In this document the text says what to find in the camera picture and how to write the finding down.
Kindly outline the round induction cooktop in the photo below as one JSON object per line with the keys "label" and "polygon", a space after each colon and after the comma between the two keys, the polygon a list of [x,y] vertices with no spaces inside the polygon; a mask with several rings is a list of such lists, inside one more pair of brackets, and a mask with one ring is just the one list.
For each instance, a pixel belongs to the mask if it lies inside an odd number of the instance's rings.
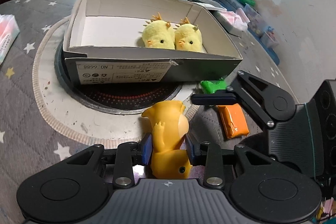
{"label": "round induction cooktop", "polygon": [[112,114],[89,102],[81,103],[57,77],[54,61],[68,20],[65,17],[49,28],[35,55],[32,84],[41,116],[55,131],[82,144],[116,148],[126,141],[139,141],[151,130],[147,118]]}

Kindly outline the orange plastic duck toy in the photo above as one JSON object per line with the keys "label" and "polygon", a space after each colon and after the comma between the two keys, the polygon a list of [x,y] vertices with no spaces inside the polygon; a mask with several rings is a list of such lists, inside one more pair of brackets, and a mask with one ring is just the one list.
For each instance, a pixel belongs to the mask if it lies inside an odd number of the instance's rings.
{"label": "orange plastic duck toy", "polygon": [[191,164],[187,151],[181,149],[189,122],[181,101],[162,101],[146,109],[141,116],[152,126],[151,170],[159,179],[179,180],[189,177]]}

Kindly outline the large yellow plush chick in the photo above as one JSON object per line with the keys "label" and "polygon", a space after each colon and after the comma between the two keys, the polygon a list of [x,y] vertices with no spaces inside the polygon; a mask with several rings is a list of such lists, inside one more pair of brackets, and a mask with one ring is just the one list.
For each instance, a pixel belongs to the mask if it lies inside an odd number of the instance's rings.
{"label": "large yellow plush chick", "polygon": [[175,32],[170,22],[164,21],[160,13],[143,25],[142,40],[146,48],[175,50]]}

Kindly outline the orange clay block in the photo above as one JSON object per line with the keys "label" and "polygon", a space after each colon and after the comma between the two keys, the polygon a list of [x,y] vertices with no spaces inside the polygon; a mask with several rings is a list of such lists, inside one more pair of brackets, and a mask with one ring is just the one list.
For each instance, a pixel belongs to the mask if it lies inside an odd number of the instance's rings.
{"label": "orange clay block", "polygon": [[227,139],[247,136],[249,134],[244,113],[238,103],[234,105],[219,105],[217,108]]}

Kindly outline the dark cardboard shoe box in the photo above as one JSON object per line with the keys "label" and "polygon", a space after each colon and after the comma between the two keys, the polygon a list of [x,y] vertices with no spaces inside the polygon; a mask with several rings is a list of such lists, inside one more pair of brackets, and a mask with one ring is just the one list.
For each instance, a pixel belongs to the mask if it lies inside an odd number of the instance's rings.
{"label": "dark cardboard shoe box", "polygon": [[[68,20],[63,53],[75,84],[196,82],[228,76],[242,55],[211,14],[207,0],[77,0]],[[197,26],[202,51],[145,47],[151,18],[173,27],[183,19]]]}

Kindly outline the small yellow plush chick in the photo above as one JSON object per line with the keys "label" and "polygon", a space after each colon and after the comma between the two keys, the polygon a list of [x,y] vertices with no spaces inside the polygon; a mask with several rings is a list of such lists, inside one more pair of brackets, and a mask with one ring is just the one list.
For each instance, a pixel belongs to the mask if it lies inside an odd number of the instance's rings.
{"label": "small yellow plush chick", "polygon": [[198,25],[190,23],[187,16],[175,28],[175,49],[179,51],[202,52],[202,33]]}

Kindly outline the grey star tablecloth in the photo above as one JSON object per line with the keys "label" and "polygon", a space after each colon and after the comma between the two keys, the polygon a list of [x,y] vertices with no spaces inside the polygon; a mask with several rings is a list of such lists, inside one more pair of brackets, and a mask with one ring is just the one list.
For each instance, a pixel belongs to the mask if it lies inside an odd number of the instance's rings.
{"label": "grey star tablecloth", "polygon": [[[71,13],[75,1],[13,0],[1,4],[1,14],[15,15],[21,31],[1,65],[1,223],[24,222],[16,199],[23,180],[88,147],[58,133],[45,122],[32,85],[38,46],[51,26]],[[243,55],[237,69],[278,85],[298,103],[280,69],[252,35],[230,37]],[[228,82],[236,70],[227,78]],[[223,130],[213,108],[201,106],[190,121],[190,131],[198,141],[213,140],[223,148],[233,148],[243,139],[224,141]]]}

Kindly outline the pink white tissue pack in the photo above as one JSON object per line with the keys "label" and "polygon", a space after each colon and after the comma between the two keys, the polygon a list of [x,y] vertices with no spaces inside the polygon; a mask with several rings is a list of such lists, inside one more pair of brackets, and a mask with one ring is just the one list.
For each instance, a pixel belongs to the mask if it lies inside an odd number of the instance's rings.
{"label": "pink white tissue pack", "polygon": [[0,18],[0,65],[3,63],[20,30],[14,15],[1,15]]}

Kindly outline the clear plastic storage box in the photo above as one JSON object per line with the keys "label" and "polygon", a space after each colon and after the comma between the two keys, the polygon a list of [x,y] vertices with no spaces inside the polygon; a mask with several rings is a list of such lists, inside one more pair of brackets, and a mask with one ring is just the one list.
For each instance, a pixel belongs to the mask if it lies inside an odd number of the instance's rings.
{"label": "clear plastic storage box", "polygon": [[261,43],[266,46],[266,48],[276,48],[278,46],[278,39],[274,28],[268,25],[262,16],[250,5],[245,5],[244,12],[250,20],[248,28],[256,34]]}

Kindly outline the pink tissue pack far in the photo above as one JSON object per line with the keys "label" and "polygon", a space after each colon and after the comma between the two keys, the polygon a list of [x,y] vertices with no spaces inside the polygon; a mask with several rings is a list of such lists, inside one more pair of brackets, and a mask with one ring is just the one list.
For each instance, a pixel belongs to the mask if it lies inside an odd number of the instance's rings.
{"label": "pink tissue pack far", "polygon": [[228,11],[226,9],[215,11],[214,17],[231,35],[241,37],[248,31],[250,20],[242,8],[238,8],[236,11]]}

